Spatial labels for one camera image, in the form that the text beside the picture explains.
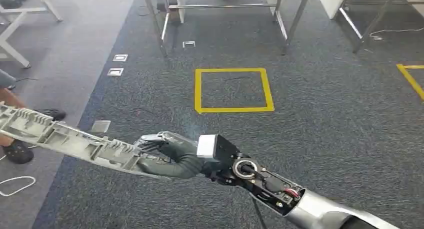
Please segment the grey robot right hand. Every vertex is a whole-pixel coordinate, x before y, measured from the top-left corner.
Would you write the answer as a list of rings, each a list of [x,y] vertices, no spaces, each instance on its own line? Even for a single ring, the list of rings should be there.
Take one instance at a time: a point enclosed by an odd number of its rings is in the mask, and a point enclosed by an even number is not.
[[[147,174],[190,179],[200,174],[205,164],[197,157],[198,142],[174,132],[142,135],[139,146],[147,151],[158,151],[173,160],[171,163],[157,156],[142,157],[137,166]]]

